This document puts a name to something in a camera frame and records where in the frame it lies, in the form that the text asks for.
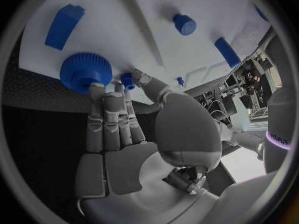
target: blue plastic part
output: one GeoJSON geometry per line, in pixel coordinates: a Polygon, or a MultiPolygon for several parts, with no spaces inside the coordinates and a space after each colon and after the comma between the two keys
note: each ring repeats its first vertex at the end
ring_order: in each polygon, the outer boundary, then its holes
{"type": "Polygon", "coordinates": [[[256,8],[256,11],[258,12],[258,14],[260,15],[260,17],[261,17],[263,20],[265,20],[265,21],[269,21],[269,20],[266,18],[266,16],[261,12],[261,10],[258,9],[257,6],[255,6],[255,8],[256,8]]]}
{"type": "Polygon", "coordinates": [[[125,87],[126,91],[132,90],[135,88],[135,84],[132,79],[132,73],[124,73],[121,76],[122,84],[125,87]]]}
{"type": "Polygon", "coordinates": [[[231,68],[235,68],[241,64],[240,58],[223,37],[215,42],[215,46],[231,68]]]}
{"type": "Polygon", "coordinates": [[[104,86],[112,80],[109,62],[94,53],[76,53],[68,57],[60,69],[60,80],[69,89],[88,94],[91,83],[104,86]]]}
{"type": "Polygon", "coordinates": [[[68,37],[83,15],[84,9],[80,6],[69,4],[60,9],[51,24],[45,44],[62,50],[68,37]]]}
{"type": "Polygon", "coordinates": [[[173,17],[175,28],[183,36],[192,34],[196,29],[196,22],[187,15],[177,14],[173,17]]]}
{"type": "Polygon", "coordinates": [[[178,78],[176,78],[176,80],[180,86],[184,86],[185,81],[183,80],[182,77],[178,77],[178,78]]]}

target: white surface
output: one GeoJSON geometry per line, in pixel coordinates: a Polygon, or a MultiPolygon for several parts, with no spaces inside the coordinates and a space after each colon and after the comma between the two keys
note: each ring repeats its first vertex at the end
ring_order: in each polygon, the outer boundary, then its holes
{"type": "MultiPolygon", "coordinates": [[[[217,38],[223,36],[243,59],[268,28],[248,0],[47,0],[25,28],[19,66],[59,79],[68,56],[88,51],[111,63],[116,80],[136,67],[177,88],[175,78],[182,76],[187,90],[231,70],[214,47],[217,38]],[[85,14],[59,51],[44,42],[57,11],[69,3],[85,14]],[[190,36],[175,29],[171,19],[178,12],[196,21],[190,36]]],[[[132,97],[150,103],[140,89],[132,97]]]]}
{"type": "Polygon", "coordinates": [[[257,159],[255,152],[246,148],[239,148],[222,157],[221,161],[237,183],[266,174],[264,163],[257,159]]]}

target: cable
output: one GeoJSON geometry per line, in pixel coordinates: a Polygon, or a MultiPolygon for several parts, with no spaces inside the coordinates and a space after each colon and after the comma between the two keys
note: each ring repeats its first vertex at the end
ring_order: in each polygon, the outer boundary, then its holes
{"type": "Polygon", "coordinates": [[[207,111],[209,111],[209,109],[211,108],[211,106],[212,106],[212,104],[213,104],[214,102],[218,102],[218,103],[220,103],[220,104],[222,104],[222,105],[224,106],[224,104],[223,104],[221,101],[219,101],[219,100],[214,100],[214,101],[210,104],[209,108],[207,108],[207,111]]]}
{"type": "Polygon", "coordinates": [[[231,123],[231,121],[230,121],[228,115],[227,115],[225,112],[223,112],[223,111],[215,110],[215,111],[212,111],[212,112],[210,113],[210,115],[212,115],[212,114],[215,113],[216,111],[223,113],[223,114],[225,115],[225,117],[228,119],[229,123],[233,126],[233,124],[231,123]]]}

